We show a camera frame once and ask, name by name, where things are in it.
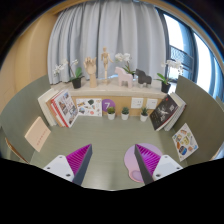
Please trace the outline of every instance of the floor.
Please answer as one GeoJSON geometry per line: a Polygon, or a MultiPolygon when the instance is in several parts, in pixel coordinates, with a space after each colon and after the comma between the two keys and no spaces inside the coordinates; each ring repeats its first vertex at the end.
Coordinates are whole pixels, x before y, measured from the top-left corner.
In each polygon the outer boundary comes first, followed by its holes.
{"type": "Polygon", "coordinates": [[[172,140],[171,129],[154,131],[151,121],[141,122],[138,116],[123,121],[103,117],[79,116],[71,128],[53,126],[51,134],[40,152],[35,151],[31,164],[43,168],[58,155],[92,144],[93,154],[84,177],[82,187],[100,190],[125,190],[140,188],[144,183],[133,181],[124,164],[126,151],[136,143],[155,145],[163,154],[168,154],[182,167],[172,140]]]}

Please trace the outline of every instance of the white vase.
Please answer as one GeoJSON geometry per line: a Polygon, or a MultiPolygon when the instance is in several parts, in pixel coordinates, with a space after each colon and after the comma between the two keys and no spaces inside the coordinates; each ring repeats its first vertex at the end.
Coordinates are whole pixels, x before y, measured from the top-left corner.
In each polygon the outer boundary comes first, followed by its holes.
{"type": "Polygon", "coordinates": [[[129,114],[122,114],[121,113],[121,118],[122,120],[127,120],[128,119],[129,114]]]}
{"type": "Polygon", "coordinates": [[[148,118],[148,115],[147,116],[143,116],[142,114],[140,115],[140,120],[145,122],[148,118]]]}
{"type": "Polygon", "coordinates": [[[107,113],[107,115],[108,115],[108,119],[109,119],[109,120],[114,120],[114,118],[115,118],[115,113],[114,113],[114,114],[108,114],[108,113],[107,113]]]}

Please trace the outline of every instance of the white curtain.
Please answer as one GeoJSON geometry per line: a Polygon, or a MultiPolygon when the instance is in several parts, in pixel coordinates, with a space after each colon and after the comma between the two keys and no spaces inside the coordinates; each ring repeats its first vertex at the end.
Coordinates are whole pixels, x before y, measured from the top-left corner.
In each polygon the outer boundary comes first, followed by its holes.
{"type": "Polygon", "coordinates": [[[48,47],[48,75],[50,84],[68,82],[71,74],[68,66],[54,76],[55,65],[63,59],[78,59],[85,75],[83,61],[97,57],[98,78],[104,78],[101,61],[103,47],[107,47],[114,63],[108,62],[108,77],[115,67],[125,62],[115,62],[115,54],[130,53],[130,69],[145,71],[153,79],[164,74],[161,62],[165,62],[165,37],[159,15],[151,4],[131,0],[98,0],[75,5],[62,11],[55,23],[48,47]]]}

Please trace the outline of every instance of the window pane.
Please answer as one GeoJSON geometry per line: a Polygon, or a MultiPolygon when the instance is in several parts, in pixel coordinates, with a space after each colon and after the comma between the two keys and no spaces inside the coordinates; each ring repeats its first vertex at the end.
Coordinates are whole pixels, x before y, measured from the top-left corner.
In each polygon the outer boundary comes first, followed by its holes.
{"type": "Polygon", "coordinates": [[[211,57],[209,49],[204,42],[196,35],[196,43],[198,47],[198,80],[197,84],[205,91],[209,91],[211,82],[211,57]]]}
{"type": "MultiPolygon", "coordinates": [[[[179,22],[177,22],[175,19],[167,15],[164,15],[164,17],[166,20],[168,33],[169,33],[169,44],[180,50],[183,50],[184,45],[183,45],[183,38],[182,38],[179,22]]],[[[178,75],[179,73],[177,69],[170,68],[169,78],[177,79],[178,75]]]]}
{"type": "Polygon", "coordinates": [[[167,15],[164,17],[168,27],[170,45],[183,51],[184,45],[179,22],[167,15]]]}
{"type": "Polygon", "coordinates": [[[214,87],[213,97],[216,98],[216,96],[218,96],[220,99],[222,99],[223,75],[219,67],[219,64],[215,58],[214,58],[214,62],[215,62],[215,87],[214,87]]]}

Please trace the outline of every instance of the figurine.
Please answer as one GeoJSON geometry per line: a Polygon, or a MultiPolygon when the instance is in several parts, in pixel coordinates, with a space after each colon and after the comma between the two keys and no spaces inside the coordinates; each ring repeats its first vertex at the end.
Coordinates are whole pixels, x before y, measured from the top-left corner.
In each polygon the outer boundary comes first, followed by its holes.
{"type": "Polygon", "coordinates": [[[147,76],[144,71],[141,71],[139,69],[136,69],[135,74],[138,76],[138,83],[140,88],[143,87],[144,83],[146,83],[147,87],[150,87],[150,84],[152,82],[151,76],[147,76]]]}
{"type": "Polygon", "coordinates": [[[132,88],[133,76],[131,74],[127,74],[123,68],[116,67],[115,73],[118,74],[118,83],[119,86],[122,86],[123,81],[128,82],[128,88],[132,88]]]}
{"type": "Polygon", "coordinates": [[[113,63],[113,61],[110,58],[110,54],[107,52],[107,48],[104,47],[103,53],[101,54],[101,61],[103,60],[103,65],[104,65],[104,69],[105,69],[105,83],[108,83],[108,80],[107,80],[108,59],[110,60],[110,62],[113,63]]]}
{"type": "Polygon", "coordinates": [[[90,88],[97,87],[97,82],[96,82],[96,58],[91,59],[90,57],[87,57],[83,64],[84,64],[84,67],[86,69],[86,72],[89,74],[89,77],[90,77],[90,88]]]}

